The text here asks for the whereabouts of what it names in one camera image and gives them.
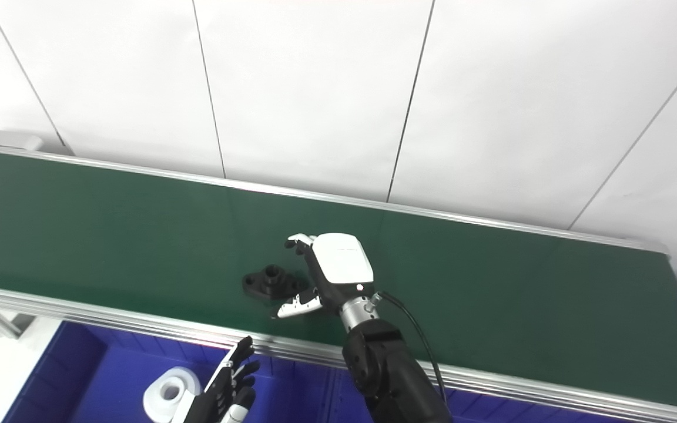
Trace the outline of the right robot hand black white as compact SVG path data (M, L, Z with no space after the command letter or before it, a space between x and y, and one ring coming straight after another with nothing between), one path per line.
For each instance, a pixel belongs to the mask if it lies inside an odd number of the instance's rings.
M339 316L347 331L378 318L369 300L374 295L374 271L359 239L346 233L318 236L294 234L285 242L303 256L312 286L273 311L273 319L324 310Z

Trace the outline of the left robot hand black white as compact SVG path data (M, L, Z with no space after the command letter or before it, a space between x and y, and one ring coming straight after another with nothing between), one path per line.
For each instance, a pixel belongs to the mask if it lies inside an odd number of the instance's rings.
M185 391L172 422L243 422L256 399L254 373L260 361L252 361L249 335L229 349L200 394Z

